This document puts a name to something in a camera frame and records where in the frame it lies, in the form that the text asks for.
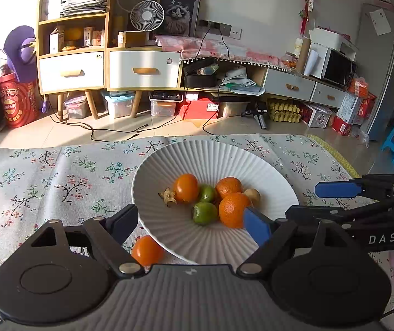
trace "red canister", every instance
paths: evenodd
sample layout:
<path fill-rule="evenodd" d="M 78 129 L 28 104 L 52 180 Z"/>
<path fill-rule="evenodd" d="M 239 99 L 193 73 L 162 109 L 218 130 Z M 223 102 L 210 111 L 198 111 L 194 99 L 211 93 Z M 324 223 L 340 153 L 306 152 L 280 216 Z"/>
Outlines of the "red canister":
<path fill-rule="evenodd" d="M 25 126 L 36 119 L 35 86 L 36 81 L 19 83 L 14 73 L 0 76 L 1 101 L 9 127 Z"/>

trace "green fruit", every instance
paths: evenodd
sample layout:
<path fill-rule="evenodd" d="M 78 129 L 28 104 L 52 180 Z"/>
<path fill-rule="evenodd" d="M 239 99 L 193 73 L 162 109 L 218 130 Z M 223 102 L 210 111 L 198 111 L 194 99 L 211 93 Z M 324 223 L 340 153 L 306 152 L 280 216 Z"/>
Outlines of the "green fruit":
<path fill-rule="evenodd" d="M 215 188 L 210 186 L 209 184 L 201 184 L 200 185 L 200 193 L 198 196 L 199 202 L 208 202 L 212 203 L 217 197 L 217 191 Z"/>
<path fill-rule="evenodd" d="M 217 207 L 208 202 L 199 202 L 193 207 L 194 223 L 207 225 L 216 221 L 219 216 Z"/>

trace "orange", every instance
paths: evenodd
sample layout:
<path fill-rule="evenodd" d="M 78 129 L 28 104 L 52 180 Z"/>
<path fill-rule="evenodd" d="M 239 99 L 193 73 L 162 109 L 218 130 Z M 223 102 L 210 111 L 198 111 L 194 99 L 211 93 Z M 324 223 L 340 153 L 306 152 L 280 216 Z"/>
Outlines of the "orange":
<path fill-rule="evenodd" d="M 251 200 L 243 193 L 229 194 L 219 205 L 221 222 L 229 228 L 242 228 L 245 208 L 250 205 Z"/>
<path fill-rule="evenodd" d="M 220 179 L 215 189 L 218 191 L 220 197 L 224 199 L 227 195 L 232 193 L 242 192 L 242 182 L 234 177 L 227 177 Z"/>
<path fill-rule="evenodd" d="M 158 263 L 164 254 L 165 250 L 149 235 L 136 241 L 131 252 L 131 256 L 142 266 Z"/>
<path fill-rule="evenodd" d="M 195 202 L 199 193 L 197 178 L 192 174 L 182 174 L 174 182 L 173 190 L 178 202 Z"/>

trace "picture frame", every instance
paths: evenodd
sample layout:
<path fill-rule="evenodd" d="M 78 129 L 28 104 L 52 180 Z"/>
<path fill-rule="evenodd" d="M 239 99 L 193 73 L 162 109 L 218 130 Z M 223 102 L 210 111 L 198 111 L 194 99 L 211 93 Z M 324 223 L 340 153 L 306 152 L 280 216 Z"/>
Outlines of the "picture frame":
<path fill-rule="evenodd" d="M 154 33 L 194 37 L 201 0 L 154 0 L 165 10 L 165 19 Z"/>

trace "drawer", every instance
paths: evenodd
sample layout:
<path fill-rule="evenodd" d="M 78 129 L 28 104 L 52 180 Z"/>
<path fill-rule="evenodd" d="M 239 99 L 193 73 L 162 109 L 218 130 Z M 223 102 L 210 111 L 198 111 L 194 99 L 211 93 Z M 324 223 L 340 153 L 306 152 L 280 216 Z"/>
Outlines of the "drawer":
<path fill-rule="evenodd" d="M 109 88 L 177 87 L 180 53 L 110 51 Z"/>
<path fill-rule="evenodd" d="M 41 92 L 103 87 L 103 52 L 42 58 Z"/>
<path fill-rule="evenodd" d="M 345 92 L 339 89 L 316 82 L 310 101 L 320 105 L 339 108 L 343 102 L 344 95 Z"/>
<path fill-rule="evenodd" d="M 314 81 L 272 69 L 268 70 L 265 81 L 267 93 L 299 100 L 309 100 L 314 86 Z"/>

